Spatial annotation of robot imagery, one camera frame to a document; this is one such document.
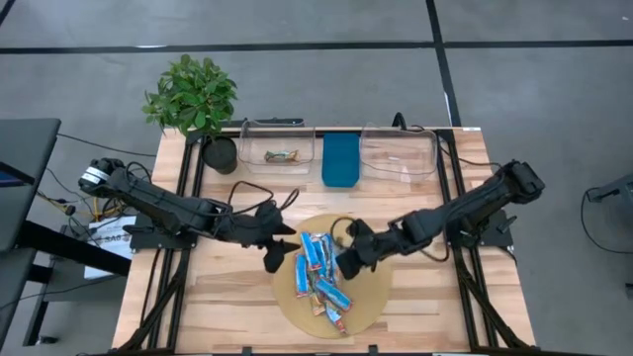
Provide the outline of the blue screen device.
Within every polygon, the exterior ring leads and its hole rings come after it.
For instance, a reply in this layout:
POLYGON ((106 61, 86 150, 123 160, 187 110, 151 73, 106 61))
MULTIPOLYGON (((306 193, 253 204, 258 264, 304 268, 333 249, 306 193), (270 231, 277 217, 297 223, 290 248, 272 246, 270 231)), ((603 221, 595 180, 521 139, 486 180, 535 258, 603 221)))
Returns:
POLYGON ((0 188, 23 186, 22 172, 0 161, 0 188))

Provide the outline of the clear plastic bin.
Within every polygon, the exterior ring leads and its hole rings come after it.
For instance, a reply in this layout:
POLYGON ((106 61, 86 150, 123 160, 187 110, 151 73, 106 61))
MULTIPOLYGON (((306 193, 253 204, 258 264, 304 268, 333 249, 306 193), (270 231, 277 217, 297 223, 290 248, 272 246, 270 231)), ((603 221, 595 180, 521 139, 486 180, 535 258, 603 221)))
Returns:
POLYGON ((431 131, 366 125, 360 135, 363 178, 416 183, 436 171, 437 137, 431 131))
POLYGON ((245 121, 238 141, 238 159, 254 174, 303 175, 311 171, 315 158, 316 130, 302 123, 245 121), (300 160, 268 163, 267 151, 298 150, 300 160))

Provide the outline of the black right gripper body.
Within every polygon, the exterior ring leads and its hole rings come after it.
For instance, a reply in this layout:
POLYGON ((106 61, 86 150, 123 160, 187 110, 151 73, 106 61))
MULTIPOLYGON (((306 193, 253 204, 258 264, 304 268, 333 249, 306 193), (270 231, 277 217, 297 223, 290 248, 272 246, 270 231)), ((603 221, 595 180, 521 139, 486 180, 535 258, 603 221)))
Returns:
POLYGON ((403 235, 398 229, 375 232, 369 243, 354 243, 354 247, 365 263, 377 263, 401 250, 403 235))

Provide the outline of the green plant in black pot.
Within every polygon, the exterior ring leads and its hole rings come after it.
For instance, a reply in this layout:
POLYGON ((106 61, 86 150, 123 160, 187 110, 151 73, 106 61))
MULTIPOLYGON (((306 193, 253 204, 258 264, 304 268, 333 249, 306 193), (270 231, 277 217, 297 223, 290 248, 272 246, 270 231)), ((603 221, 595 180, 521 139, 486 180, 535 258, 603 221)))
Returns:
POLYGON ((204 163, 228 175, 237 166, 237 148, 223 135, 234 114, 236 83, 211 58, 184 54, 160 74, 157 89, 144 94, 146 121, 201 140, 204 163))

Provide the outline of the blue plastic bin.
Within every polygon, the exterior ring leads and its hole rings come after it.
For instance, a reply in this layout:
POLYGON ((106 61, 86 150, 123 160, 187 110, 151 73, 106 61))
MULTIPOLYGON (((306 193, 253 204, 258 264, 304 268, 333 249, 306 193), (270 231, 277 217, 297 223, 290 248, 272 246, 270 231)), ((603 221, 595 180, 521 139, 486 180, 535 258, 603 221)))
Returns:
POLYGON ((359 136, 355 133, 327 133, 323 137, 323 184, 330 188, 352 188, 359 177, 359 136))

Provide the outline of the round tan woven placemat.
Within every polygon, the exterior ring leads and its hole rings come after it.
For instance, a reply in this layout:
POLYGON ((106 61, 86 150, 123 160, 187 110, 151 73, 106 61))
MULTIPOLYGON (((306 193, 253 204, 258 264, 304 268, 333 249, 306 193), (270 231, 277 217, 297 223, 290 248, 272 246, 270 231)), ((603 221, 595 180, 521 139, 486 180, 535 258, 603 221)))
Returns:
POLYGON ((315 315, 309 297, 297 297, 295 254, 290 253, 272 277, 273 294, 283 316, 301 331, 318 338, 338 339, 358 334, 370 327, 381 315, 389 299, 393 268, 389 261, 380 262, 374 271, 364 268, 352 280, 342 280, 339 288, 351 299, 349 311, 342 314, 345 330, 328 320, 325 313, 315 315))

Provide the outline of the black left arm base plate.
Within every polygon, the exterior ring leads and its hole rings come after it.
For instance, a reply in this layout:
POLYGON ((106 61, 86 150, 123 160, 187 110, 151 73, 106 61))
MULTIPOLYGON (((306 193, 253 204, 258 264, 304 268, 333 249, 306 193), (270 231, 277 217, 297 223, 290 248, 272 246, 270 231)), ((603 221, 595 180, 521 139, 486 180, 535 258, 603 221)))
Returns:
POLYGON ((175 235, 160 230, 149 217, 139 214, 135 223, 126 223, 123 230, 132 236, 130 248, 143 249, 187 249, 197 245, 198 235, 193 232, 178 232, 175 235))

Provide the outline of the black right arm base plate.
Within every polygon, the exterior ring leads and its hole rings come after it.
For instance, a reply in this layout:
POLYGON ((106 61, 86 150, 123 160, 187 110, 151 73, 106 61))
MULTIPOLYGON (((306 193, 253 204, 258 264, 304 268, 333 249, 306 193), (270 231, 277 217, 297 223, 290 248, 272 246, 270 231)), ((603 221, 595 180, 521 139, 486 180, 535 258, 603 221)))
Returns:
POLYGON ((449 241, 466 248, 511 247, 510 226, 516 219, 517 216, 508 216, 505 210, 499 210, 479 222, 469 222, 466 218, 454 220, 447 225, 449 241))

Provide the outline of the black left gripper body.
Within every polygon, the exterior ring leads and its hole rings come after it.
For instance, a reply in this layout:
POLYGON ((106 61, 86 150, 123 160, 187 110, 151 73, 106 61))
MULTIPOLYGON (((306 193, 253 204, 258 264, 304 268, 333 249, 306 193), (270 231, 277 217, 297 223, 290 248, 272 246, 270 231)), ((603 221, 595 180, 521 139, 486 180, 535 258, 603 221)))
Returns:
POLYGON ((226 239, 242 244, 266 245, 274 235, 283 233, 283 218, 275 201, 264 203, 255 214, 233 215, 229 219, 226 239))

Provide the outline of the dark grey desk top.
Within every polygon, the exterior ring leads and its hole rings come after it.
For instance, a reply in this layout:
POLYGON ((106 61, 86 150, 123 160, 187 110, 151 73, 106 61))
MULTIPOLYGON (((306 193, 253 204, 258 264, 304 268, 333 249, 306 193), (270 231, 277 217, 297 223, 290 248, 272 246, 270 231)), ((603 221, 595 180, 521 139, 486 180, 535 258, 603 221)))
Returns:
POLYGON ((0 167, 12 166, 33 178, 31 184, 0 187, 0 349, 37 254, 30 243, 45 230, 27 215, 59 127, 59 119, 0 120, 0 167))

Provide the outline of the white printed paper box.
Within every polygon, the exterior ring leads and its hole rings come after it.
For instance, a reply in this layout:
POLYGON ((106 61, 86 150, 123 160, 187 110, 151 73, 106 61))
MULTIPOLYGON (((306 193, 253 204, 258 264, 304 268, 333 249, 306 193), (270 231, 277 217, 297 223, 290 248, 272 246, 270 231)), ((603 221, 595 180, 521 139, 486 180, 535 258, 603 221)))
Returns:
POLYGON ((87 242, 131 260, 133 257, 132 235, 124 230, 124 226, 135 223, 136 216, 123 216, 105 219, 102 222, 91 222, 89 230, 92 231, 92 234, 87 238, 87 242))

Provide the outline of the black desk frame beam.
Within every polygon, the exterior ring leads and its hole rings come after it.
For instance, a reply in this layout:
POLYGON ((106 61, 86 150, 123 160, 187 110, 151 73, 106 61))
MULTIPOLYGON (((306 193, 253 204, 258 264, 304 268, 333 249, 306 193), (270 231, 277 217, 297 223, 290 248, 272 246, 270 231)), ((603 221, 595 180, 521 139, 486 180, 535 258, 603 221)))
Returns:
MULTIPOLYGON (((16 245, 20 248, 31 249, 33 252, 44 252, 51 257, 110 272, 113 277, 127 277, 131 267, 130 259, 35 222, 26 221, 23 223, 16 245)), ((35 310, 23 341, 24 346, 34 346, 40 338, 40 331, 48 307, 48 301, 45 297, 53 295, 53 290, 49 289, 54 273, 53 267, 54 263, 51 263, 48 267, 31 267, 29 271, 29 281, 40 283, 43 286, 37 296, 35 310)))

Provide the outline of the grey stand base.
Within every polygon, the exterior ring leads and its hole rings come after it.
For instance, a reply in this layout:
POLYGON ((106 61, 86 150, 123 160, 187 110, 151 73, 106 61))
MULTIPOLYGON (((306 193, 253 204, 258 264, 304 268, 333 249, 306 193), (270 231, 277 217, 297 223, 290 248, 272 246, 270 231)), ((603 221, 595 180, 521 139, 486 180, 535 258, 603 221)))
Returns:
POLYGON ((588 200, 592 203, 600 203, 610 196, 620 196, 625 203, 633 206, 633 173, 588 190, 588 200))

